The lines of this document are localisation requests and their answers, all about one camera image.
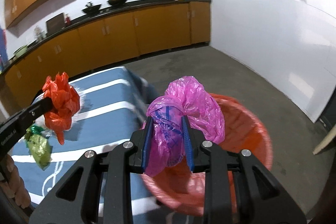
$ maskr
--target concrete floor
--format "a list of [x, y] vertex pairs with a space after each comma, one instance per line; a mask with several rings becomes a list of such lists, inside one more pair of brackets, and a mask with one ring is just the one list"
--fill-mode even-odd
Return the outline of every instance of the concrete floor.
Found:
[[304, 213], [317, 203], [333, 163], [327, 147], [314, 156], [314, 147], [327, 134], [283, 93], [261, 76], [209, 46], [165, 53], [125, 65], [152, 83], [160, 95], [168, 84], [193, 75], [208, 92], [235, 97], [255, 113], [273, 143], [272, 173]]

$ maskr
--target blue gripper pad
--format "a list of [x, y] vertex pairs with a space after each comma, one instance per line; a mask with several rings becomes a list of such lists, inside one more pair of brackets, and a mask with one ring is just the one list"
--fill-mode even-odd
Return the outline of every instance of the blue gripper pad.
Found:
[[187, 164], [189, 166], [190, 171], [194, 171], [194, 152], [190, 141], [190, 136], [188, 132], [188, 127], [185, 122], [185, 117], [182, 117], [182, 131], [183, 131], [183, 143], [184, 143], [184, 151], [185, 157], [187, 159]]
[[153, 118], [151, 118], [151, 121], [149, 123], [145, 143], [143, 145], [143, 151], [142, 151], [142, 169], [143, 169], [143, 171], [146, 170], [148, 162], [149, 162], [149, 153], [151, 151], [151, 144], [152, 144], [152, 131], [153, 131]]

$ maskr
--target orange bag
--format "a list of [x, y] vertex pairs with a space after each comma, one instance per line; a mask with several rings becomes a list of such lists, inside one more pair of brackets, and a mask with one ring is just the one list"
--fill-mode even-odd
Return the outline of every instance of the orange bag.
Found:
[[79, 111], [79, 95], [68, 83], [69, 76], [64, 72], [56, 75], [55, 81], [48, 76], [42, 88], [43, 98], [50, 97], [54, 108], [44, 114], [45, 125], [55, 131], [58, 142], [64, 144], [63, 131], [70, 129], [71, 117]]

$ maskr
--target black countertop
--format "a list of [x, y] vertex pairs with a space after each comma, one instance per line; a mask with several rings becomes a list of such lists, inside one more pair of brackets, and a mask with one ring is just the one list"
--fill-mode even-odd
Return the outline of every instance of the black countertop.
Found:
[[12, 65], [14, 65], [15, 63], [24, 59], [30, 52], [37, 49], [43, 43], [48, 42], [49, 40], [55, 38], [56, 36], [58, 36], [58, 35], [60, 35], [64, 32], [67, 32], [67, 31], [72, 30], [72, 29], [79, 28], [81, 25], [84, 25], [84, 24], [86, 24], [90, 21], [97, 20], [97, 19], [104, 18], [104, 17], [109, 17], [111, 15], [127, 12], [127, 11], [130, 11], [130, 10], [135, 10], [135, 9], [139, 9], [139, 8], [143, 8], [143, 7], [148, 7], [148, 6], [155, 6], [155, 5], [162, 5], [162, 4], [189, 3], [189, 2], [192, 2], [192, 1], [211, 2], [211, 0], [136, 0], [136, 1], [127, 2], [124, 5], [119, 6], [118, 8], [113, 8], [111, 6], [111, 7], [108, 7], [108, 8], [101, 9], [99, 11], [99, 14], [97, 14], [95, 16], [83, 15], [81, 17], [75, 18], [75, 19], [71, 20], [71, 25], [70, 26], [63, 28], [62, 30], [60, 30], [60, 31], [58, 31], [58, 32], [56, 32], [56, 33], [54, 33], [50, 36], [48, 36], [48, 34], [47, 34], [47, 37], [45, 39], [43, 39], [41, 42], [36, 43], [32, 47], [29, 47], [23, 55], [21, 55], [19, 58], [17, 58], [15, 61], [13, 61], [11, 64], [8, 64], [7, 66], [5, 66], [5, 68], [2, 70], [1, 74], [4, 75], [11, 68]]

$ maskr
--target bottle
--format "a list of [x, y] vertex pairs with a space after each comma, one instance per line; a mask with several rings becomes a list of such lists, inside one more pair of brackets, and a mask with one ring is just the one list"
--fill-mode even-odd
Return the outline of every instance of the bottle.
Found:
[[68, 14], [65, 14], [65, 26], [70, 26], [71, 25], [71, 20]]

